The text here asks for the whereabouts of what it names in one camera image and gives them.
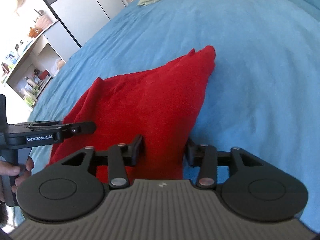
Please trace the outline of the person's left hand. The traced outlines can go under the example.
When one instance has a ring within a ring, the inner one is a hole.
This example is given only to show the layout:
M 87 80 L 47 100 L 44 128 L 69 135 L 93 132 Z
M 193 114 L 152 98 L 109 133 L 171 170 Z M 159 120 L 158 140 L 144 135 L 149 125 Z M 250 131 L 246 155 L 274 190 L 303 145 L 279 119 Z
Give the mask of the person's left hand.
M 12 193 L 16 193 L 18 187 L 31 176 L 31 171 L 34 168 L 34 161 L 29 156 L 25 164 L 25 170 L 23 174 L 20 174 L 21 168 L 19 166 L 14 166 L 8 162 L 2 161 L 1 166 L 1 202 L 5 203 L 5 194 L 3 189 L 3 176 L 11 176 L 15 179 L 14 185 L 11 187 Z

